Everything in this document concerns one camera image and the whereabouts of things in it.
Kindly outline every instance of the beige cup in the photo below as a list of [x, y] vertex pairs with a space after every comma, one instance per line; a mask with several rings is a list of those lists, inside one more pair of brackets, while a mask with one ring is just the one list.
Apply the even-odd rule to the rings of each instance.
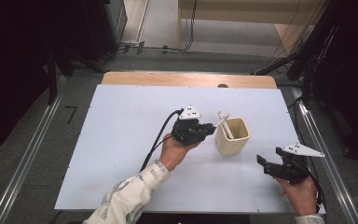
[[223, 125], [219, 125], [216, 133], [216, 144], [222, 155], [233, 155], [241, 152], [250, 137], [248, 128], [242, 118], [227, 119], [227, 125], [234, 139], [227, 137]]

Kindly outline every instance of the wooden table edge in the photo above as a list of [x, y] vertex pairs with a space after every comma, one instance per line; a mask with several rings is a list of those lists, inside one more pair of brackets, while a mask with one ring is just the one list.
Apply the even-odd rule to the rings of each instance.
[[218, 87], [225, 84], [229, 88], [277, 89], [275, 79], [270, 76], [196, 72], [107, 72], [102, 84], [182, 87]]

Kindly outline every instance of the human hand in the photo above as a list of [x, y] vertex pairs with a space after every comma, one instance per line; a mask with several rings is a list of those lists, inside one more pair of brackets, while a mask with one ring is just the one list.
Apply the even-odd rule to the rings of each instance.
[[310, 177], [301, 183], [291, 185], [287, 180], [275, 178], [283, 187], [282, 194], [286, 194], [297, 215], [302, 217], [316, 213], [317, 189]]
[[200, 143], [192, 144], [189, 146], [182, 145], [177, 142], [170, 133], [164, 136], [164, 139], [168, 138], [162, 144], [161, 155], [159, 161], [169, 170], [172, 171], [177, 165], [179, 165], [185, 158], [187, 152], [197, 147]]

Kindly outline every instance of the metal rail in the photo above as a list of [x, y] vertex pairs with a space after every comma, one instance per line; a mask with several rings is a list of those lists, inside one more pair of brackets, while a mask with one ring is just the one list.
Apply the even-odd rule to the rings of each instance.
[[33, 138], [31, 139], [30, 144], [28, 145], [22, 159], [19, 163], [19, 166], [16, 169], [16, 172], [13, 174], [9, 180], [5, 191], [0, 200], [0, 224], [5, 223], [7, 215], [10, 212], [10, 209], [15, 202], [17, 195], [20, 192], [22, 183], [25, 180], [25, 177], [28, 174], [28, 171], [31, 168], [31, 165], [34, 161], [34, 157], [37, 154], [37, 151], [42, 143], [42, 140], [48, 130], [48, 126], [51, 120], [54, 117], [54, 114], [57, 110], [58, 105], [60, 104], [63, 90], [66, 86], [69, 77], [61, 77], [58, 84], [58, 95], [51, 105], [48, 105], [42, 119], [39, 122], [39, 125], [36, 128]]
[[[294, 89], [292, 90], [296, 98], [301, 96], [301, 91]], [[333, 190], [336, 193], [337, 199], [341, 205], [342, 211], [348, 223], [358, 224], [358, 211], [355, 207], [351, 194], [349, 193], [343, 179], [341, 178], [339, 170], [336, 167], [336, 164], [334, 163], [326, 144], [324, 143], [322, 135], [316, 126], [311, 111], [307, 110], [307, 108], [302, 103], [299, 104], [299, 108], [310, 132], [310, 137], [312, 138], [312, 141], [316, 147], [315, 149], [321, 151], [325, 155], [324, 158], [321, 158], [322, 164], [329, 180], [331, 181]]]

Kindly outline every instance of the white tabletop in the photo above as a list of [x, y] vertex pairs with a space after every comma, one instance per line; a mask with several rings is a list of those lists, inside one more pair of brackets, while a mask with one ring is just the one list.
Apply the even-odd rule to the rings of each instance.
[[[251, 133], [240, 154], [221, 155], [215, 135], [190, 151], [145, 211], [169, 213], [293, 212], [256, 154], [282, 163], [275, 147], [297, 142], [280, 90], [99, 85], [55, 205], [93, 210], [117, 182], [136, 175], [165, 119], [193, 105], [201, 123], [217, 111], [242, 117]], [[168, 123], [170, 133], [177, 117]], [[157, 159], [158, 148], [150, 161]]]

